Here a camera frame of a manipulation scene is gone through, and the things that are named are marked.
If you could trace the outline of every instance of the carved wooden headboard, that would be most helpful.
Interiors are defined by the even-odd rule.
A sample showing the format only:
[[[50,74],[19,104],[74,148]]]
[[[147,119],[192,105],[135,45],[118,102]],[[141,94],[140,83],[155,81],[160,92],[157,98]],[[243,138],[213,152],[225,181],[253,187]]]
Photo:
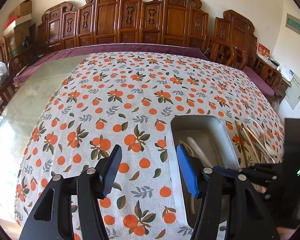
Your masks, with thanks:
[[[45,52],[117,43],[156,43],[201,48],[208,13],[200,0],[86,0],[45,11],[38,26],[38,47]]]
[[[214,35],[245,50],[248,55],[248,66],[253,63],[258,45],[258,38],[253,33],[252,22],[233,10],[224,11],[223,18],[216,17]]]

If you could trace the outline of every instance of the green led light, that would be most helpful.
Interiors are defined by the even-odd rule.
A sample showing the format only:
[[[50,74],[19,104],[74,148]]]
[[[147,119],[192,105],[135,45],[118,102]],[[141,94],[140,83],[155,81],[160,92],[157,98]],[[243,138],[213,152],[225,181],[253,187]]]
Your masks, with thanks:
[[[298,176],[300,175],[300,170],[298,170],[297,174],[298,174]]]

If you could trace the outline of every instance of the tablecloth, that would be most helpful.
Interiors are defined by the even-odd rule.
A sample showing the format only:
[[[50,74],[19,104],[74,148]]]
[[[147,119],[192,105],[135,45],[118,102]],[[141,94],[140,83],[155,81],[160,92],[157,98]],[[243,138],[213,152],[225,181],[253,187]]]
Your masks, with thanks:
[[[175,55],[116,52],[88,55],[51,97],[24,152],[16,189],[16,220],[24,225],[54,174],[77,176],[122,147],[111,193],[100,200],[110,239],[189,239],[175,215],[166,134],[175,115],[210,114],[226,127],[239,164],[244,158],[234,124],[264,129],[282,157],[283,126],[242,72]],[[248,161],[254,162],[245,144]],[[76,198],[75,239],[81,239]]]

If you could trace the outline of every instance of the cardboard box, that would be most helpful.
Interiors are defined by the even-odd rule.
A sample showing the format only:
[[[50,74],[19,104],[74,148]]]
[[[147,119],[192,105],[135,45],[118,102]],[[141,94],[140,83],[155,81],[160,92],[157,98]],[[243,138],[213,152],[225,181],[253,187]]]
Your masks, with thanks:
[[[10,58],[20,54],[25,50],[25,48],[22,46],[22,42],[23,38],[26,36],[30,37],[28,22],[17,25],[13,28],[12,32],[9,32],[9,35],[5,36]]]
[[[13,16],[24,16],[32,13],[32,1],[24,0],[10,14],[9,19]]]
[[[30,21],[32,19],[32,15],[31,14],[27,14],[24,15],[16,20],[14,20],[2,33],[2,36],[9,36],[10,32],[14,31],[14,27],[16,27],[17,25],[23,23],[23,22],[27,22]]]

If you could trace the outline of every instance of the black mount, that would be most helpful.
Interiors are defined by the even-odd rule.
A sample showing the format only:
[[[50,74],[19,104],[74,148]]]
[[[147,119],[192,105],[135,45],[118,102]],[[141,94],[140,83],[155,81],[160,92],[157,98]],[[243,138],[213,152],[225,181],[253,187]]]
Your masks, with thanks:
[[[71,195],[77,195],[82,238],[108,240],[98,199],[111,192],[121,159],[121,147],[115,145],[109,157],[79,176],[64,179],[54,175],[30,212],[19,239],[74,240]]]

